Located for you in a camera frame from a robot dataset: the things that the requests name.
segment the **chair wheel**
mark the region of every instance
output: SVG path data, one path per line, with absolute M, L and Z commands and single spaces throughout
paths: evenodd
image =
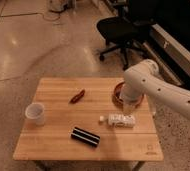
M 123 70 L 125 71 L 126 69 L 128 69 L 128 65 L 123 66 Z
M 99 59 L 100 59 L 100 61 L 104 61 L 105 57 L 103 55 L 100 55 Z

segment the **table leg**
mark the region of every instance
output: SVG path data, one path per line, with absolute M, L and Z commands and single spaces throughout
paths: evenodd
M 38 166 L 42 171 L 50 171 L 51 169 L 49 167 L 47 167 L 44 163 L 42 163 L 41 161 L 35 160 L 34 163 L 36 164 L 36 166 Z
M 144 161 L 139 161 L 136 166 L 132 169 L 132 171 L 138 171 L 145 164 Z

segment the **chair base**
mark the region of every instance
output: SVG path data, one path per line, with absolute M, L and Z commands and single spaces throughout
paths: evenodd
M 123 58 L 123 70 L 126 70 L 126 69 L 128 69 L 128 66 L 129 66 L 129 62 L 128 62 L 128 58 L 127 58 L 127 52 L 126 52 L 127 48 L 128 49 L 132 49 L 132 50 L 136 50 L 136 51 L 139 51 L 139 52 L 142 52 L 144 57 L 147 55 L 147 51 L 146 50 L 134 46 L 133 43 L 131 42 L 131 43 L 127 43 L 126 45 L 119 45 L 118 44 L 116 46 L 113 46 L 111 48 L 108 48 L 108 49 L 102 51 L 100 53 L 99 59 L 100 59 L 100 61 L 104 61 L 105 60 L 104 54 L 109 53 L 111 51 L 114 51 L 116 49 L 120 49 L 120 53 L 122 53 L 123 57 L 124 57 Z

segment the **brown bowl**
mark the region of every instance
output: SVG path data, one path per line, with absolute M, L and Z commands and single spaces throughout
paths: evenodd
M 118 107 L 123 107 L 123 100 L 120 98 L 120 92 L 121 92 L 121 88 L 123 84 L 124 82 L 117 84 L 114 88 L 114 92 L 112 95 L 112 101 Z M 142 103 L 143 98 L 144 98 L 144 94 L 142 94 L 141 97 L 137 101 L 133 102 L 132 105 L 135 105 L 135 108 L 137 108 Z

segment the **wooden table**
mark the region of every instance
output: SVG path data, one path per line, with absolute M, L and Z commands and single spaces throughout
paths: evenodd
M 115 85 L 122 80 L 41 79 L 33 101 L 45 105 L 46 124 L 39 127 L 25 120 L 13 158 L 34 161 L 162 161 L 163 154 L 146 98 L 134 112 L 134 128 L 110 127 L 98 122 L 101 115 L 122 113 L 111 98 Z M 82 89 L 86 90 L 85 96 L 78 103 L 69 104 L 73 95 Z M 71 139 L 75 126 L 99 135 L 99 146 L 93 148 Z

